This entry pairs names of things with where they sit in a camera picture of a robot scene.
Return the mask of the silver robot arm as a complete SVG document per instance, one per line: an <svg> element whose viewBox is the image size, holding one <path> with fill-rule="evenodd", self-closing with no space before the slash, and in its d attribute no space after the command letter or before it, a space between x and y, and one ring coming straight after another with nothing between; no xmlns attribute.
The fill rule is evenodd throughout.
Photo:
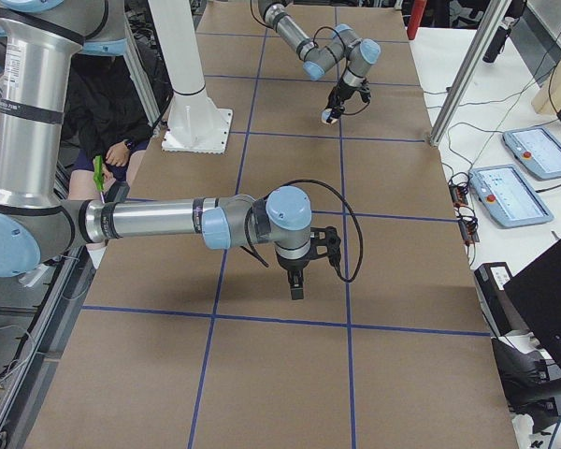
<svg viewBox="0 0 561 449"><path fill-rule="evenodd" d="M368 105L371 93L367 73L381 54L380 45L368 38L361 38L347 24L331 29L329 43L320 46L316 38L308 36L293 17L286 12L287 1L259 1L258 11L265 25L273 29L295 52L311 80L321 79L340 62L345 68L333 87L327 105L322 112L324 123L336 123L346 114L345 102L355 93Z"/></svg>
<svg viewBox="0 0 561 449"><path fill-rule="evenodd" d="M7 33L0 99L0 277L31 271L87 243L199 234L214 250L273 244L292 298L302 298L313 231L309 198L293 185L262 199L105 203L55 195L71 59L86 44L123 40L123 19L120 1L0 3Z"/></svg>

